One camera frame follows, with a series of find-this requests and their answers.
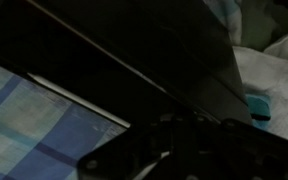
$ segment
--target white fabric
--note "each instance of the white fabric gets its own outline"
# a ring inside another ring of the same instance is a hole
[[[234,47],[237,64],[247,92],[271,98],[268,131],[288,139],[288,36],[267,48],[264,54]]]

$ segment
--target plaid fabric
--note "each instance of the plaid fabric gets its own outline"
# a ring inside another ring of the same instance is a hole
[[[0,67],[0,179],[76,179],[78,159],[124,130]]]

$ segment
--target blue plaid cloth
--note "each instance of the blue plaid cloth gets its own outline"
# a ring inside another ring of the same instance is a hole
[[[123,131],[0,67],[0,179],[76,179],[78,159]]]

